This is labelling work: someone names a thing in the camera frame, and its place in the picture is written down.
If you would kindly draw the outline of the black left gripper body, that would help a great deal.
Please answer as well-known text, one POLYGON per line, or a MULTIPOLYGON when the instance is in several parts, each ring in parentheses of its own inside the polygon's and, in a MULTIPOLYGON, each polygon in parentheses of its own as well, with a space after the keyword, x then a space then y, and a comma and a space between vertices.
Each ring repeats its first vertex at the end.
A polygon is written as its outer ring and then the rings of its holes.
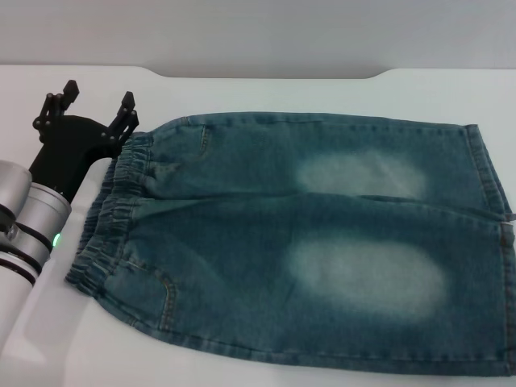
POLYGON ((35 129, 42 148, 31 164, 32 181, 71 202, 97 160, 121 151, 122 128, 106 127, 75 115, 39 118, 35 129))

